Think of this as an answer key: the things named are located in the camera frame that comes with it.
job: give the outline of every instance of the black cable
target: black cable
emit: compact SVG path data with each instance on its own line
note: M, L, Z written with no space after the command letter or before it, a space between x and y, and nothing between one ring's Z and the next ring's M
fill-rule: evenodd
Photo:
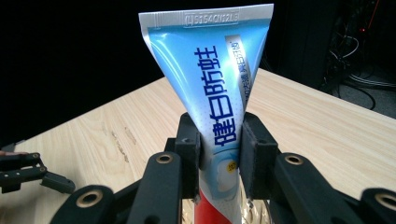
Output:
M337 92L338 98L341 99L340 85L341 85L341 84L338 83L338 85L335 87L335 91Z
M354 89L354 90L357 90L357 91L360 91L360 92L366 94L366 95L371 99L371 101L372 101L372 106L370 107L370 110L373 110L373 109L375 108L375 98L374 98L370 93L368 93L367 91L364 91L364 90L360 89L359 87L356 87L356 86L354 86L354 85L351 85L351 84L349 84L349 83L346 83L346 82L342 82L342 83L340 83L340 84L341 84L341 85L344 85L344 86L348 86L349 88L352 88L352 89Z
M370 74L369 74L368 76L366 76L366 77L361 77L361 70L360 70L360 71L359 71L358 77L360 77L360 78L362 78L362 79L367 79L367 78L369 78L369 77L372 77L373 74L374 74L374 71L375 71L375 66L372 65L372 67L373 67L373 69L372 69L372 71L370 72Z
M348 79L348 82L349 82L349 85L354 85L357 88L396 92L396 87L392 87L392 86L380 86L380 85L373 85L373 84L365 84L365 83L353 80L351 78Z

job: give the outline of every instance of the table surface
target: table surface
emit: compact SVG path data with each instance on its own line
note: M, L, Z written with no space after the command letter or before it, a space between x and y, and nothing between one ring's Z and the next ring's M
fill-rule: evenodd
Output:
M282 152L307 157L338 190L359 199L366 188L396 191L396 119L259 69L247 111ZM176 137L186 110L161 78L17 145L39 152L50 172L114 192L141 178L149 157ZM0 195L0 223L49 223L69 196L23 183ZM190 215L189 203L184 203Z

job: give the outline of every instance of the blue toothpaste tube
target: blue toothpaste tube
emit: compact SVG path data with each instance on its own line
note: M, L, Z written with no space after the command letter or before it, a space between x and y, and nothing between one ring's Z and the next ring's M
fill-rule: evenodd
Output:
M201 134L195 224L241 223L238 155L273 4L139 13L142 36Z

